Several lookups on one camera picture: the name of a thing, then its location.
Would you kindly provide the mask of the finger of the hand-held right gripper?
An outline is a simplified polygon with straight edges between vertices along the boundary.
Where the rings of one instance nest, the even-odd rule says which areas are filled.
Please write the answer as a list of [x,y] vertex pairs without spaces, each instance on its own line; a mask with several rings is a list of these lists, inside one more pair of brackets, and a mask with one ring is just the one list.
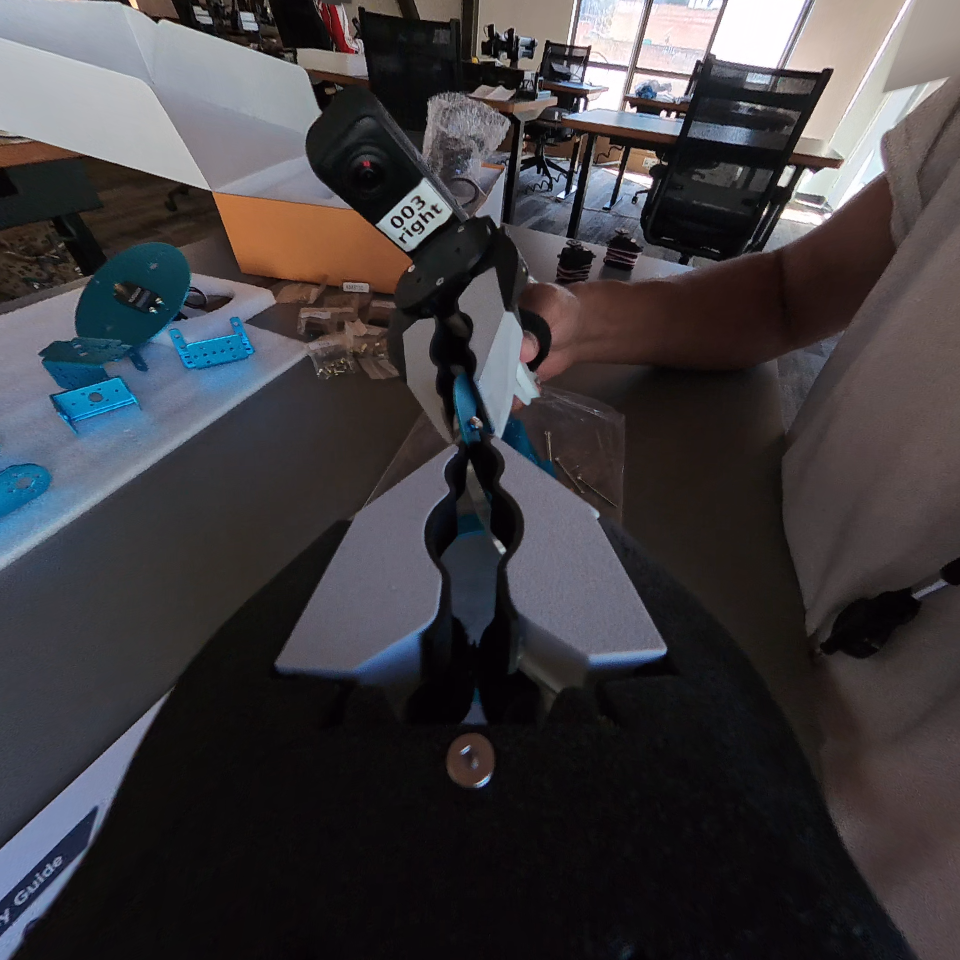
[[469,329],[466,345],[475,362],[473,383],[490,431],[501,439],[515,399],[528,405],[541,396],[537,376],[521,360],[524,336],[519,316],[505,304],[494,267],[467,284],[457,307]]
[[402,334],[405,382],[429,422],[446,443],[457,443],[454,425],[453,378],[438,357],[446,344],[435,317],[419,318]]

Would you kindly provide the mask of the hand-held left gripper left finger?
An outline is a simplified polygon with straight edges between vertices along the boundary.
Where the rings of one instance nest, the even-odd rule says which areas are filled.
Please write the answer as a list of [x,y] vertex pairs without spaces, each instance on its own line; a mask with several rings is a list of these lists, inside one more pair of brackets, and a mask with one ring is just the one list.
[[379,687],[413,722],[459,723],[472,657],[441,556],[457,535],[466,450],[451,444],[360,510],[275,661]]

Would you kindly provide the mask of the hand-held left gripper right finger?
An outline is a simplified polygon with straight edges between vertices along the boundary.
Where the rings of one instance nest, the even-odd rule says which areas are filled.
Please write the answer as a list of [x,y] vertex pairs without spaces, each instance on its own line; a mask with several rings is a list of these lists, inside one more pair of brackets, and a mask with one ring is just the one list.
[[480,442],[480,507],[498,552],[480,641],[488,722],[531,721],[548,697],[666,655],[597,510],[500,438]]

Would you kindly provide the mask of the person's right forearm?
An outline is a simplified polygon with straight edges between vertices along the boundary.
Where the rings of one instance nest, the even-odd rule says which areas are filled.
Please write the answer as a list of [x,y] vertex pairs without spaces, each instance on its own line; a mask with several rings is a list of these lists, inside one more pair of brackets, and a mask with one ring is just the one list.
[[744,370],[845,330],[895,253],[878,176],[796,241],[664,280],[589,286],[582,358]]

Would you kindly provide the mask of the person's right hand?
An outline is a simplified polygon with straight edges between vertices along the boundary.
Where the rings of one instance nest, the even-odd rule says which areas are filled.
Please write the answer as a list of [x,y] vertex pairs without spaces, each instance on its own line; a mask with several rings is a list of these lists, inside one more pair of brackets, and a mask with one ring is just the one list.
[[570,286],[530,283],[519,299],[519,307],[542,318],[550,332],[550,347],[537,369],[534,361],[541,343],[537,334],[525,332],[521,361],[534,373],[538,383],[557,377],[582,363],[604,360],[603,284],[599,281]]

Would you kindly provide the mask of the pile of small screw bags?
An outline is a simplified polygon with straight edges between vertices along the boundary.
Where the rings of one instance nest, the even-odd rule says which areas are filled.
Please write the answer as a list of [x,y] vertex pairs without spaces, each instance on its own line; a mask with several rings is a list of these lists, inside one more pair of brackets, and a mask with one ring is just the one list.
[[335,286],[283,280],[271,293],[277,304],[294,306],[295,334],[305,342],[318,379],[356,373],[374,381],[400,376],[387,344],[392,295],[373,292],[358,281]]

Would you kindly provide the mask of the bubble wrapped part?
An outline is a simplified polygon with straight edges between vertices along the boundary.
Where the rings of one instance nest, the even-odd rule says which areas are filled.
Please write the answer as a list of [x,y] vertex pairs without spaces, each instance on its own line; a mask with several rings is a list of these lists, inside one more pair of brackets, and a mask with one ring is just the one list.
[[423,155],[462,206],[481,195],[481,168],[506,137],[509,121],[460,92],[441,92],[427,102]]

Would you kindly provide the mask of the black chair back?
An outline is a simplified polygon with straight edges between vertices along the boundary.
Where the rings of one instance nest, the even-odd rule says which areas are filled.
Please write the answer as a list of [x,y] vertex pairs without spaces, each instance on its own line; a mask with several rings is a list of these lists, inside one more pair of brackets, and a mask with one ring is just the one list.
[[407,134],[426,131],[431,97],[463,90],[461,22],[411,20],[359,8],[368,87]]

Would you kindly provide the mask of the white foam sheet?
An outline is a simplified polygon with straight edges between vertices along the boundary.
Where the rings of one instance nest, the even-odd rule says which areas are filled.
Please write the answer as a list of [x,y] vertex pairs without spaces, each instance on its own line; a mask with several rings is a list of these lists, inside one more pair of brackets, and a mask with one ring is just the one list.
[[42,496],[2,519],[3,568],[305,358],[299,341],[251,326],[252,318],[276,302],[269,289],[203,274],[193,277],[193,285],[213,296],[227,295],[229,302],[186,321],[186,340],[224,335],[230,318],[237,317],[254,353],[243,361],[191,370],[169,335],[158,334],[142,352],[147,372],[129,363],[114,366],[138,405],[96,415],[77,431],[50,400],[57,386],[39,352],[74,333],[82,289],[2,314],[2,469],[37,464],[52,475]]

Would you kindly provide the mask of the black mesh office chair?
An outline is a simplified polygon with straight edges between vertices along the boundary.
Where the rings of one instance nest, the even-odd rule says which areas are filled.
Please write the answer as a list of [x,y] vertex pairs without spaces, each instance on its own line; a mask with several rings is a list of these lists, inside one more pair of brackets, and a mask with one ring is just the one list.
[[708,54],[677,141],[651,171],[641,212],[646,241],[721,261],[756,248],[754,237],[834,69],[768,69]]

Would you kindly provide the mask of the office window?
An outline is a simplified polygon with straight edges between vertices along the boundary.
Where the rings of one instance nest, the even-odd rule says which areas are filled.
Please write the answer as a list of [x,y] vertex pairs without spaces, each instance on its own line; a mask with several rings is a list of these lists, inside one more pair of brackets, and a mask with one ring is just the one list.
[[810,1],[577,1],[570,38],[589,46],[585,80],[606,91],[590,108],[624,109],[624,98],[652,83],[679,97],[705,55],[764,67],[785,66],[810,14]]

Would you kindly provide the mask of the printed assembly guide sheet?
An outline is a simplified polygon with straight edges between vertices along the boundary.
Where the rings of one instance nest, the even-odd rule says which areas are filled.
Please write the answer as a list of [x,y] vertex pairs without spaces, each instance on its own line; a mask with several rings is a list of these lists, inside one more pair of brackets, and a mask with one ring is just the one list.
[[1,850],[1,957],[11,958],[102,828],[165,694]]

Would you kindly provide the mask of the blue U bracket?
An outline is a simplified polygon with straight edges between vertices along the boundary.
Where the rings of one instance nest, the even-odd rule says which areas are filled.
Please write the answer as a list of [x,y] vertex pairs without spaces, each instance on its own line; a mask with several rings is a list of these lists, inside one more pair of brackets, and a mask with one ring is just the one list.
[[178,327],[170,326],[169,336],[181,364],[187,370],[201,370],[240,362],[253,356],[252,345],[242,320],[229,319],[228,334],[188,342]]

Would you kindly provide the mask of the blue bracket with hole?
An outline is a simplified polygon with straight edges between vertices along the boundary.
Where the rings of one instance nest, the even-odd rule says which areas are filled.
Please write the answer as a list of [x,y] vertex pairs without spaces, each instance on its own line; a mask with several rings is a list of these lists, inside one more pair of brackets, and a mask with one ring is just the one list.
[[52,393],[49,401],[54,412],[76,436],[79,435],[81,423],[128,407],[140,407],[138,398],[120,376]]

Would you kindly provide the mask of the teal perforated bracket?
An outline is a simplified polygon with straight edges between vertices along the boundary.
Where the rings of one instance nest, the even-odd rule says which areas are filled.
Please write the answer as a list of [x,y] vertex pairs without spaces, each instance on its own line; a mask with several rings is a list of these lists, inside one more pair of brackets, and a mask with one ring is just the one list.
[[105,365],[123,359],[130,360],[139,372],[149,371],[137,346],[114,339],[75,337],[54,341],[38,356],[56,385],[67,391],[89,388],[111,379]]

